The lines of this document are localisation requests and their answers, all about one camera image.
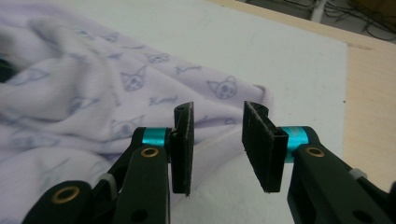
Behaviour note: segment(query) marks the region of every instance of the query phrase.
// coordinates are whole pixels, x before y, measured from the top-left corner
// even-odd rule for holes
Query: wooden surface
[[[348,45],[344,159],[381,189],[396,181],[396,45],[232,0],[209,0]]]

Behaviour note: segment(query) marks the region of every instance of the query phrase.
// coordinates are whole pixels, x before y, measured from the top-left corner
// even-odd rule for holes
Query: background floor
[[[315,0],[246,0],[243,2],[309,20]],[[392,32],[351,7],[347,0],[329,0],[324,8],[321,23],[396,44],[396,32]]]

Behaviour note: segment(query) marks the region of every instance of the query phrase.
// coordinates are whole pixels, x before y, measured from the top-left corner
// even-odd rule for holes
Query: crumpled cloth
[[[16,72],[0,83],[0,223],[21,223],[65,180],[94,186],[136,127],[173,127],[177,105],[194,102],[202,149],[240,130],[244,101],[272,101],[264,87],[42,3],[0,2],[0,59]],[[242,150],[233,148],[240,138],[220,139],[228,147],[202,150],[193,174],[205,176]],[[193,177],[192,185],[202,180]]]

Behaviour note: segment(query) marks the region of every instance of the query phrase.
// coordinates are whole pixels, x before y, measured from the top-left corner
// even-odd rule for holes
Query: white cable tie
[[[99,176],[99,180],[107,181],[108,185],[110,186],[111,200],[116,199],[119,193],[117,191],[117,182],[114,176],[109,173],[104,173]]]

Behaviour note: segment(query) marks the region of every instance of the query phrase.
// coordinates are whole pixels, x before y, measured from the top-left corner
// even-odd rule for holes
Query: cartoon cat print
[[[120,73],[123,88],[126,91],[137,91],[145,85],[146,66],[140,68],[135,74]]]
[[[237,87],[234,77],[227,77],[222,82],[207,81],[210,90],[212,90],[219,99],[230,99],[237,93]]]

